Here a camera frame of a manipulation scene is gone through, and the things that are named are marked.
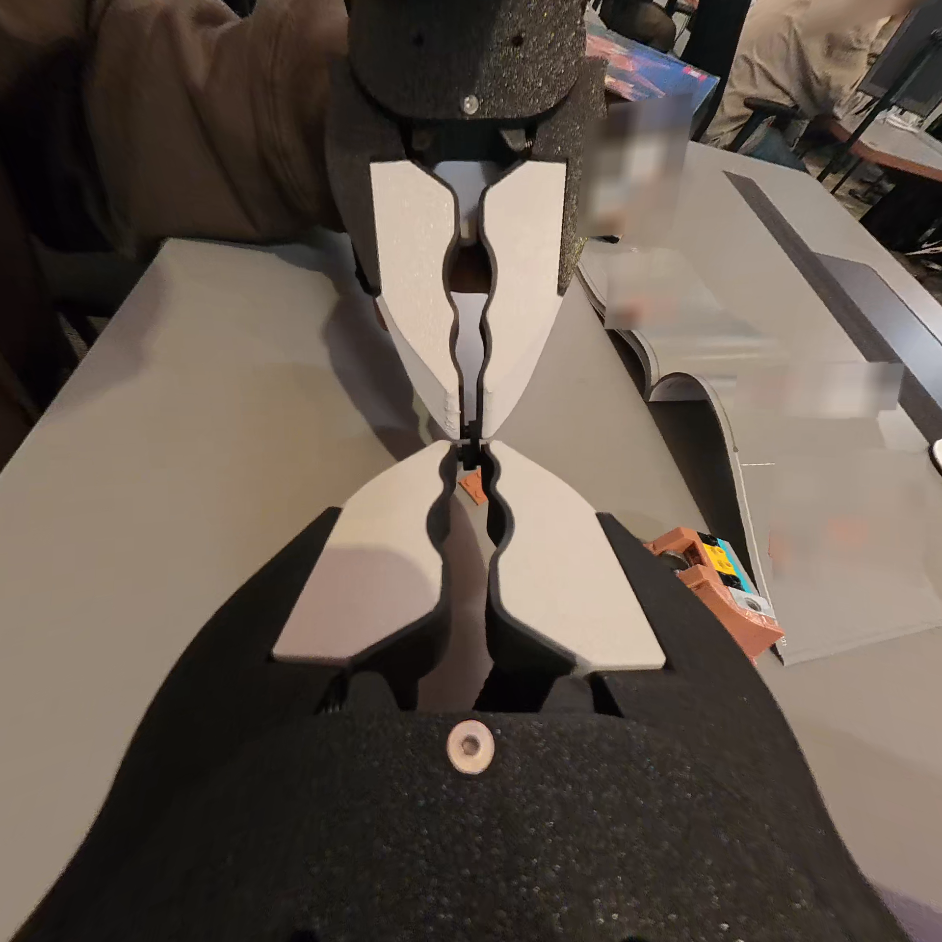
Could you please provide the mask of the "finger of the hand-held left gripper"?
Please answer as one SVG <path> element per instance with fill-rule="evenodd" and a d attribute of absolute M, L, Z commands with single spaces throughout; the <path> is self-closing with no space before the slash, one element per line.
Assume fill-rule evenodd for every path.
<path fill-rule="evenodd" d="M 481 234 L 492 265 L 484 311 L 480 434 L 497 436 L 542 356 L 559 307 L 566 165 L 528 160 L 484 192 Z"/>
<path fill-rule="evenodd" d="M 384 323 L 430 417 L 446 436 L 460 436 L 457 311 L 445 286 L 460 228 L 456 195 L 410 160 L 372 163 L 370 182 Z"/>

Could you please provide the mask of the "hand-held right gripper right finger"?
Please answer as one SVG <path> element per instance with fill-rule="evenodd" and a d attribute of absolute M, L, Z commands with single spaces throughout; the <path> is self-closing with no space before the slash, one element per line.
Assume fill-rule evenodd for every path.
<path fill-rule="evenodd" d="M 509 674 L 595 674 L 665 666 L 663 652 L 588 501 L 514 448 L 481 453 L 488 495 L 485 631 Z"/>

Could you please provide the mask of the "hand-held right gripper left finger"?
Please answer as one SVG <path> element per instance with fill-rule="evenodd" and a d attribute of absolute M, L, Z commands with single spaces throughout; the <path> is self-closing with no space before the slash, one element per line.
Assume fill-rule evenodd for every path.
<path fill-rule="evenodd" d="M 332 668 L 432 668 L 449 635 L 451 444 L 364 484 L 340 510 L 272 656 Z"/>

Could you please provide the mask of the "brown brick model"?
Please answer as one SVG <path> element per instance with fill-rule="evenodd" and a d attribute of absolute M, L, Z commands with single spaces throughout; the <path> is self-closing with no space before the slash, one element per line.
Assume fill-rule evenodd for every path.
<path fill-rule="evenodd" d="M 760 595 L 728 541 L 678 526 L 645 547 L 710 610 L 752 663 L 783 641 L 771 603 Z"/>

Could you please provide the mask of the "person's left forearm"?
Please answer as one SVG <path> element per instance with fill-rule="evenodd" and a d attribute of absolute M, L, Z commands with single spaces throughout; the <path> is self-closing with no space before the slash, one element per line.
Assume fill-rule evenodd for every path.
<path fill-rule="evenodd" d="M 30 235 L 143 258 L 343 226 L 324 158 L 343 2 L 1 4 L 2 171 Z"/>

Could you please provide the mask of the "grey desk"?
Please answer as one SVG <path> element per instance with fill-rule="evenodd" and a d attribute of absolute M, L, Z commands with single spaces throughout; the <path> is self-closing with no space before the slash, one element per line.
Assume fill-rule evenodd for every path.
<path fill-rule="evenodd" d="M 726 171 L 816 253 L 871 266 L 932 327 L 939 306 L 813 179 L 697 146 L 681 249 L 743 319 L 814 347 L 837 325 Z M 500 438 L 639 537 L 701 508 L 573 285 Z M 170 241 L 2 471 L 2 940 L 100 810 L 135 728 L 212 615 L 326 507 L 423 444 L 346 239 Z M 759 671 L 865 875 L 940 940 L 940 628 Z"/>

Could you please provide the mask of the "brown-edged side desk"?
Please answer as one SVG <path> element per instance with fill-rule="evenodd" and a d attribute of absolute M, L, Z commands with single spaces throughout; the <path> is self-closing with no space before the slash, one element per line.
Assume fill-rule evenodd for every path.
<path fill-rule="evenodd" d="M 819 180 L 843 174 L 861 162 L 884 170 L 899 171 L 918 178 L 941 183 L 940 141 L 922 131 L 905 130 L 882 119 L 870 124 L 850 147 L 846 147 L 862 119 L 830 119 L 825 124 L 828 134 L 839 147 L 835 153 L 836 168 L 828 174 L 819 171 Z"/>

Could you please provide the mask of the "colourful toy set box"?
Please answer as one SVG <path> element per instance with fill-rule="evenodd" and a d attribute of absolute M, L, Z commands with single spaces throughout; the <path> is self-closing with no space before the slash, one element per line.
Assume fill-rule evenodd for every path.
<path fill-rule="evenodd" d="M 586 53 L 606 62 L 606 93 L 630 102 L 689 96 L 698 108 L 720 84 L 718 77 L 671 54 L 606 30 L 587 32 Z"/>

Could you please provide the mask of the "grey instruction booklet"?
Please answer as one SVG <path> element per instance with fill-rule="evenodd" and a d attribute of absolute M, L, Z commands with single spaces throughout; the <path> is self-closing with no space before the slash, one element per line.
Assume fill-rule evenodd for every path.
<path fill-rule="evenodd" d="M 672 249 L 585 246 L 578 276 L 644 367 L 650 403 L 703 418 L 716 451 L 690 458 L 714 524 L 748 565 L 785 665 L 940 627 L 937 478 L 900 396 L 903 365 L 865 352 L 801 273 L 745 290 Z"/>

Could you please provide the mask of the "person's brown jacket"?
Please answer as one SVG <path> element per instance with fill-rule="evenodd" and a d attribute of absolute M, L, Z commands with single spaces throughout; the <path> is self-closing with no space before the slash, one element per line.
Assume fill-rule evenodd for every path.
<path fill-rule="evenodd" d="M 45 284 L 6 169 L 1 170 L 1 466 L 78 365 Z"/>

